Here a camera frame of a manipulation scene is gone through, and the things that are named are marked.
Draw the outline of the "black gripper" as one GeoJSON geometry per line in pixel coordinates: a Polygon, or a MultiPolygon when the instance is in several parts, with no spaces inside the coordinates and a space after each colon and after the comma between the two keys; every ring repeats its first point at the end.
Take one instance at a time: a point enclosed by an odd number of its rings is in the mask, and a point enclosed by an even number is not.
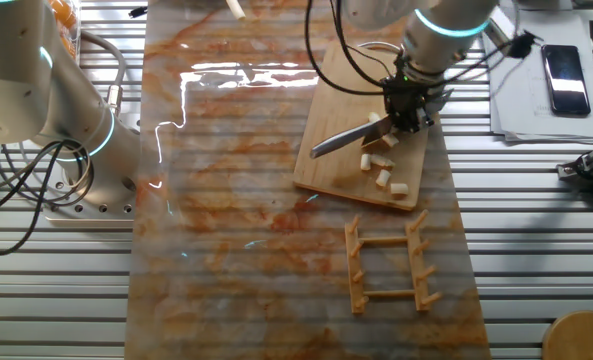
{"type": "Polygon", "coordinates": [[[430,88],[402,73],[382,80],[387,130],[417,133],[435,124],[434,116],[447,103],[443,86],[430,88]]]}

